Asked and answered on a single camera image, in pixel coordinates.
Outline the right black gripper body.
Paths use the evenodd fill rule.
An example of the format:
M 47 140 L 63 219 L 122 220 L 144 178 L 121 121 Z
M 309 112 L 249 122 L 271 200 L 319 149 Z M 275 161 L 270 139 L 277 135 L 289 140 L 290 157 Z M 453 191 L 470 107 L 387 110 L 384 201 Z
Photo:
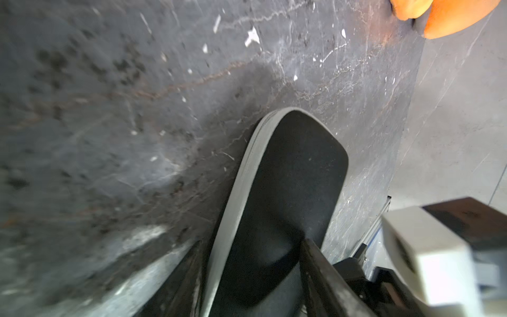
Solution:
M 366 277 L 362 265 L 367 249 L 362 243 L 353 256 L 334 264 L 351 290 L 377 316 L 422 316 L 414 296 L 392 269 L 376 267 L 372 278 Z

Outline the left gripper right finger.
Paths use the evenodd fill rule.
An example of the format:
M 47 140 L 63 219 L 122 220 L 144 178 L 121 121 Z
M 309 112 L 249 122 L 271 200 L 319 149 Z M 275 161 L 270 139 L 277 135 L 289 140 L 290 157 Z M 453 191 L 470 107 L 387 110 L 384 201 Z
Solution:
M 301 242 L 300 271 L 308 316 L 375 316 L 310 239 Z

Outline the grey sleeve case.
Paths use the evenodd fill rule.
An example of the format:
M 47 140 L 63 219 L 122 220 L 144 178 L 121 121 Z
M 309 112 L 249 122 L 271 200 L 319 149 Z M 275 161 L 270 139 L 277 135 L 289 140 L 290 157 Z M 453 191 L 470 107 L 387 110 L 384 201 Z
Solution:
M 209 255 L 202 316 L 297 316 L 301 242 L 323 244 L 349 167 L 329 129 L 299 108 L 261 119 Z

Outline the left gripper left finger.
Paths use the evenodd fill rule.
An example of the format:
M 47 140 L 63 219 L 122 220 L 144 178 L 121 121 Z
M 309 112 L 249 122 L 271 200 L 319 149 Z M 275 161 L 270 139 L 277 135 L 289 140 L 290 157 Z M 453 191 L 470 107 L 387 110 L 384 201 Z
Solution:
M 206 245 L 197 241 L 136 316 L 199 316 Z

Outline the orange whale plush toy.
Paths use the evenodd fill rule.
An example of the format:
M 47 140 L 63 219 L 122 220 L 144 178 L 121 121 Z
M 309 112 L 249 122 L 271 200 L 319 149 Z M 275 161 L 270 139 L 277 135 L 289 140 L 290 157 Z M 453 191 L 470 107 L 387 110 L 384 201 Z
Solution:
M 423 38 L 432 40 L 460 32 L 490 14 L 500 0 L 391 0 L 400 21 L 412 21 Z

